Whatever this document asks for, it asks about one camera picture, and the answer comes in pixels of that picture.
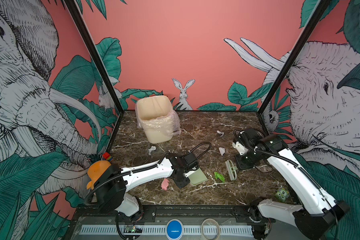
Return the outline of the cream trash bin with bag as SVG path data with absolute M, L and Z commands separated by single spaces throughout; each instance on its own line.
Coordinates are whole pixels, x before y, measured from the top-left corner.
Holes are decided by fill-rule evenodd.
M 138 128 L 148 141 L 159 144 L 181 134 L 180 119 L 169 98 L 164 95 L 143 98 L 136 103 Z

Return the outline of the large green paper scrap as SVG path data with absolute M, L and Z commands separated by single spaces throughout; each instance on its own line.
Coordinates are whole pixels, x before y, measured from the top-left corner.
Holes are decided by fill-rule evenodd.
M 226 182 L 225 177 L 222 174 L 214 172 L 214 176 L 216 180 L 220 180 L 222 183 Z

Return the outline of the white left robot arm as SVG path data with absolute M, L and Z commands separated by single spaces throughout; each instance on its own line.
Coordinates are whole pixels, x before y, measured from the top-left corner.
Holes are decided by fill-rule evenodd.
M 95 207 L 100 213 L 117 211 L 131 222 L 137 222 L 144 215 L 143 205 L 128 192 L 157 179 L 170 178 L 179 189 L 188 184 L 201 184 L 207 177 L 200 169 L 200 158 L 190 150 L 184 155 L 167 152 L 158 161 L 137 167 L 120 168 L 109 161 L 95 162 L 88 169 L 89 193 L 84 205 Z

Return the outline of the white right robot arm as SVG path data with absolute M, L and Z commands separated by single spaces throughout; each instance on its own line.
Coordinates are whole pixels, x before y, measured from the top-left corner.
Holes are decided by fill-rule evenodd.
M 260 197 L 248 208 L 252 222 L 279 220 L 296 227 L 308 239 L 319 240 L 350 211 L 346 202 L 337 201 L 314 180 L 279 136 L 265 136 L 253 128 L 236 129 L 234 136 L 239 169 L 254 168 L 261 160 L 268 162 L 300 200 L 298 205 L 289 205 Z

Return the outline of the pale green dustpan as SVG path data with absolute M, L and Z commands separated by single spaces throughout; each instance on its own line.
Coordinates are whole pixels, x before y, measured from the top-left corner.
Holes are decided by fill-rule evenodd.
M 208 178 L 206 177 L 205 174 L 203 174 L 200 177 L 196 177 L 196 178 L 190 177 L 188 179 L 190 180 L 190 184 L 193 185 L 193 186 L 199 185 L 199 184 L 204 183 L 205 181 L 208 180 Z

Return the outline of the pink paper scrap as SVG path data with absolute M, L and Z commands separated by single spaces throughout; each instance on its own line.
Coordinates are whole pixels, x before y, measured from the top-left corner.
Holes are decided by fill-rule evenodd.
M 168 187 L 169 187 L 169 180 L 167 178 L 163 179 L 162 183 L 161 183 L 161 188 L 162 190 L 164 191 L 167 191 L 168 190 Z

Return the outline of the pale green hand brush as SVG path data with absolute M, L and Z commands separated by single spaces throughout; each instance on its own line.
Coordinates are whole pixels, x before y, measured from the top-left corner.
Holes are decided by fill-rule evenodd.
M 225 161 L 227 171 L 231 181 L 235 181 L 238 178 L 237 170 L 238 168 L 234 165 L 231 160 Z

